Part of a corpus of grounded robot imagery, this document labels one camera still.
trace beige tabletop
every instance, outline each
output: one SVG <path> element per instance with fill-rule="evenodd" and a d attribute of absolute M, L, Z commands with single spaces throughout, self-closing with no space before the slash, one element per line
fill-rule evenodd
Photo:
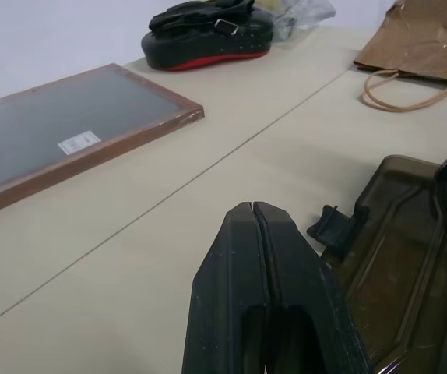
<path fill-rule="evenodd" d="M 229 209 L 266 201 L 304 231 L 324 204 L 349 215 L 384 156 L 442 162 L 447 100 L 408 114 L 357 100 L 351 60 L 370 36 L 320 29 L 181 74 L 128 65 L 206 119 L 0 211 L 0 373 L 180 372 L 192 278 Z"/>

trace paper bag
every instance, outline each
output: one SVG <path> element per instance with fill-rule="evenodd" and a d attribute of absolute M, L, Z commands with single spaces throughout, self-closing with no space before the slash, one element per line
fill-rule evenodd
<path fill-rule="evenodd" d="M 354 63 L 447 80 L 447 0 L 398 0 Z"/>

